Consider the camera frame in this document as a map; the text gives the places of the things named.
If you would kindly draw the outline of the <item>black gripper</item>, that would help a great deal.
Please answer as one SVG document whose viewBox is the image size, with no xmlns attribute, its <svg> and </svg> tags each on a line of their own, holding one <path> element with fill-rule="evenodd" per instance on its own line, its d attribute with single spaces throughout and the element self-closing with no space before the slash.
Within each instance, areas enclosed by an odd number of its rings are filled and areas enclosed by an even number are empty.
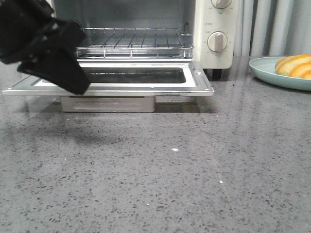
<svg viewBox="0 0 311 233">
<path fill-rule="evenodd" d="M 47 80 L 73 94 L 84 94 L 90 80 L 75 48 L 85 39 L 72 20 L 53 17 L 46 0 L 0 2 L 0 61 L 21 64 L 17 70 Z"/>
</svg>

